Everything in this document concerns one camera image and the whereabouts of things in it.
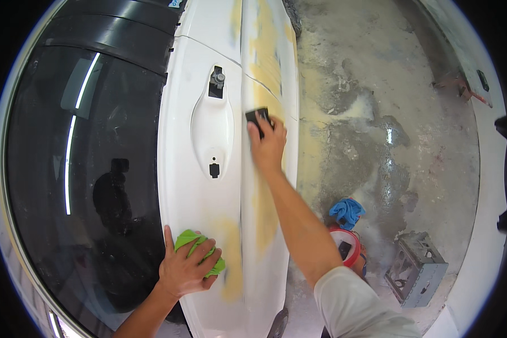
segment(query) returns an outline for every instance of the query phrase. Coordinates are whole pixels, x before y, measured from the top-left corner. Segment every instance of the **green rag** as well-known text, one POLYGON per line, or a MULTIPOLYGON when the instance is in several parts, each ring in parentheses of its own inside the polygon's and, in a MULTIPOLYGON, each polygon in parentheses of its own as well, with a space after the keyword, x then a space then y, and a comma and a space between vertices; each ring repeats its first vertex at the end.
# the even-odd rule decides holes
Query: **green rag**
MULTIPOLYGON (((191 241, 194 241, 195 239, 198 239, 198 240, 195 242, 194 246, 191 247, 190 252, 188 253, 188 257, 191 255, 192 252, 194 252, 195 248, 199 244, 201 244, 205 240, 207 240, 207 238, 204 235, 194 233, 190 229, 185 230, 183 233, 181 233, 178 236, 178 238, 175 242, 175 252, 177 252, 178 248, 190 243, 191 241)), ((215 249, 216 249, 216 247, 212 247, 212 249, 210 249, 209 253, 207 253, 203 257, 203 259, 199 262, 199 264, 201 264, 208 256, 212 255, 212 253, 214 252, 215 249)), ((209 273, 206 274, 205 277, 208 277, 210 275, 219 275, 223 269, 225 269, 225 260, 223 260, 220 257, 218 259, 218 261, 216 262, 216 265, 214 265, 214 267, 212 269, 210 269, 209 273)))

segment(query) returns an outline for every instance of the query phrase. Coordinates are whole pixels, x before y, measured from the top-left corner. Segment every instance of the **dusty floor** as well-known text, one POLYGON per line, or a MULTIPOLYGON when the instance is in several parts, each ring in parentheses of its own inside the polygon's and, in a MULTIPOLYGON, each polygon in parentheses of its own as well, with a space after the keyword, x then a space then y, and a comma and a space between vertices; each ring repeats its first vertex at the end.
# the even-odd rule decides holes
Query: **dusty floor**
MULTIPOLYGON (((296 0, 303 23, 297 187, 326 224, 333 221, 329 208, 343 197, 364 206, 354 230, 368 251, 366 278, 395 310, 401 311, 383 280, 394 239, 428 232, 449 268, 428 307, 403 311, 424 332, 443 308, 466 254, 479 191, 479 146, 471 105, 456 89, 432 86, 433 71, 443 69, 443 58, 430 52, 439 42, 419 32, 421 20, 406 20, 402 13, 409 18, 413 11, 398 3, 400 8, 389 0, 296 0)), ((320 336, 323 323, 312 293, 292 262, 286 306, 284 337, 320 336)))

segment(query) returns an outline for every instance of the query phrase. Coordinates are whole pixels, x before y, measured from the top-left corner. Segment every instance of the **blue cloth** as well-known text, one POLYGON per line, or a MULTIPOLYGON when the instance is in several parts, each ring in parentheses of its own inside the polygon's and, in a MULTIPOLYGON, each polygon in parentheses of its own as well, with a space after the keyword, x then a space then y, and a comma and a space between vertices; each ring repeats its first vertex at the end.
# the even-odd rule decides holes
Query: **blue cloth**
POLYGON ((364 208, 354 199, 340 199, 338 203, 333 205, 329 210, 329 215, 336 216, 336 220, 345 219, 344 225, 340 224, 340 228, 351 230, 358 221, 360 215, 364 215, 364 208))

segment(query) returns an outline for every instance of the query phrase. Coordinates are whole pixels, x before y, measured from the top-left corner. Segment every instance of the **tinted glass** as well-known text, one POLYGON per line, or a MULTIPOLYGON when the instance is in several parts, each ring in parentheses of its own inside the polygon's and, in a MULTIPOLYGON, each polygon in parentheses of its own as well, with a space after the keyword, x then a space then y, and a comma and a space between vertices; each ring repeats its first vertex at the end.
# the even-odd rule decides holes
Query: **tinted glass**
POLYGON ((34 50, 8 126, 15 223, 47 288, 116 329, 164 257, 155 179, 161 76, 87 50, 34 50))

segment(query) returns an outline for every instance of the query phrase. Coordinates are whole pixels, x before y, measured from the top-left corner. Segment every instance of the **red bucket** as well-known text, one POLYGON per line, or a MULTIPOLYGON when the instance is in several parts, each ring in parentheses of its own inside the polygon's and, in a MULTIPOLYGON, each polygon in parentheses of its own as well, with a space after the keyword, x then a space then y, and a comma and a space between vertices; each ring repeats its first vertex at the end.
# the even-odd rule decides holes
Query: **red bucket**
POLYGON ((355 264, 361 253, 361 243, 359 242, 357 236, 351 231, 341 229, 338 224, 331 226, 329 231, 332 239, 336 243, 336 247, 340 247, 342 242, 346 242, 351 245, 347 256, 342 261, 344 266, 348 268, 351 267, 355 264))

